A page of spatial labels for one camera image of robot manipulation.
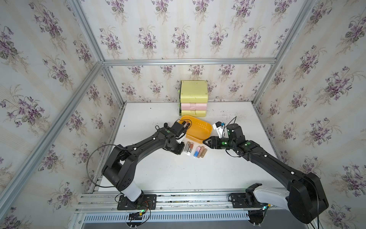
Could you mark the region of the silver lipstick tube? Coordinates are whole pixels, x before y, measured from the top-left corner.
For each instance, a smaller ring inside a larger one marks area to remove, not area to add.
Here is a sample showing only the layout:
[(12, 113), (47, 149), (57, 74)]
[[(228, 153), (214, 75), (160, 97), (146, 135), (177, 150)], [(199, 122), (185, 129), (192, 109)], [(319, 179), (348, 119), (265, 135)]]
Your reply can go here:
[(189, 150), (190, 144), (191, 144), (191, 143), (190, 143), (189, 141), (187, 141), (187, 142), (186, 142), (183, 152), (188, 153), (188, 150)]

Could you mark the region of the brown lipstick tube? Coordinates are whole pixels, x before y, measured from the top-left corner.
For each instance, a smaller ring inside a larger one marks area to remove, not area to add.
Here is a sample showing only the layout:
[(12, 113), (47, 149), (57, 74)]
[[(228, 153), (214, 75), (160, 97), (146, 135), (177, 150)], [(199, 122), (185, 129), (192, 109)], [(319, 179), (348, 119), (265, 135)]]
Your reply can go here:
[(202, 152), (202, 154), (201, 154), (200, 158), (203, 158), (203, 157), (206, 155), (206, 153), (207, 153), (207, 149), (205, 148), (205, 149), (203, 150), (203, 152)]

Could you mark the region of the yellow storage tray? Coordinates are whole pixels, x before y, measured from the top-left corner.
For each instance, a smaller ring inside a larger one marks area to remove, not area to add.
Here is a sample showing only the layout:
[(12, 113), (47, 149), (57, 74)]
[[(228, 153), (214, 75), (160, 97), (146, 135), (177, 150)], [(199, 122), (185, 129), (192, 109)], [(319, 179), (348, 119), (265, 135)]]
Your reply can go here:
[(184, 115), (178, 120), (180, 124), (184, 121), (191, 124), (186, 133), (187, 139), (202, 144), (204, 140), (210, 137), (213, 127), (208, 122), (190, 115)]

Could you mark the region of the red white lipstick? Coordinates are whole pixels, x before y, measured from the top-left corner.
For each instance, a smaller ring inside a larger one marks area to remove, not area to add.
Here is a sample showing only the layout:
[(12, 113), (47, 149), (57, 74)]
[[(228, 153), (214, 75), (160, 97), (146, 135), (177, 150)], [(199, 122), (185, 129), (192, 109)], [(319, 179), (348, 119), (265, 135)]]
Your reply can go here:
[(188, 155), (191, 155), (192, 150), (193, 150), (193, 146), (194, 146), (194, 143), (190, 143), (190, 144), (188, 145), (188, 148), (187, 148), (187, 154), (188, 154)]

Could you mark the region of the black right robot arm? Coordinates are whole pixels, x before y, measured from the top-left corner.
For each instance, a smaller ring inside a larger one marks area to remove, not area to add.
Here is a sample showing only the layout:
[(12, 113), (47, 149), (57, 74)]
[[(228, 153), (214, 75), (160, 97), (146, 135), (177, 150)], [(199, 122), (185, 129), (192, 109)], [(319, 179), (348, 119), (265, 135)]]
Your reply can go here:
[(231, 196), (235, 208), (266, 210), (270, 204), (291, 212), (305, 224), (311, 223), (328, 209), (329, 202), (317, 175), (296, 170), (270, 155), (258, 143), (247, 140), (238, 124), (229, 124), (226, 130), (227, 137), (211, 136), (203, 141), (204, 145), (211, 149), (234, 151), (238, 157), (259, 166), (285, 188), (265, 188), (261, 183), (255, 183), (243, 194)]

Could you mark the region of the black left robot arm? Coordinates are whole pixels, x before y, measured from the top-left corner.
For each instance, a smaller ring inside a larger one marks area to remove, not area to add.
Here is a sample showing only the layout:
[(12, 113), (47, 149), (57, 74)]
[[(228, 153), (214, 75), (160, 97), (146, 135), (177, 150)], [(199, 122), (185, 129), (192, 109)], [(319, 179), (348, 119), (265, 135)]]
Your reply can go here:
[(174, 122), (172, 127), (165, 123), (138, 143), (114, 146), (102, 168), (102, 175), (129, 201), (142, 202), (144, 193), (133, 181), (138, 163), (159, 149), (180, 155), (185, 147), (181, 140), (190, 127), (185, 121), (182, 124)]

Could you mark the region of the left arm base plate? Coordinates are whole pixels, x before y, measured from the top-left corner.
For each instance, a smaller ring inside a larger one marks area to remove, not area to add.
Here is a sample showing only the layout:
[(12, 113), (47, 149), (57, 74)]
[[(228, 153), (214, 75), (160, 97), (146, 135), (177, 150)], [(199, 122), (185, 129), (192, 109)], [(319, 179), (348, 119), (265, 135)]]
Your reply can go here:
[(157, 195), (142, 194), (136, 201), (131, 201), (126, 196), (121, 195), (117, 203), (118, 210), (155, 210)]

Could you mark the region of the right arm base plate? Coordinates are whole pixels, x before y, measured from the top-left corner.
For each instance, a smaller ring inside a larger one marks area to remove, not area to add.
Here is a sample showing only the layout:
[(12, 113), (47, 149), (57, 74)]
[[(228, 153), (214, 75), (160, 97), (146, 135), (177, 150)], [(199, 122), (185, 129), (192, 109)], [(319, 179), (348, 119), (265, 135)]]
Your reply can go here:
[(262, 209), (266, 210), (269, 207), (266, 203), (260, 203), (252, 193), (231, 193), (228, 196), (228, 201), (232, 203), (234, 209)]

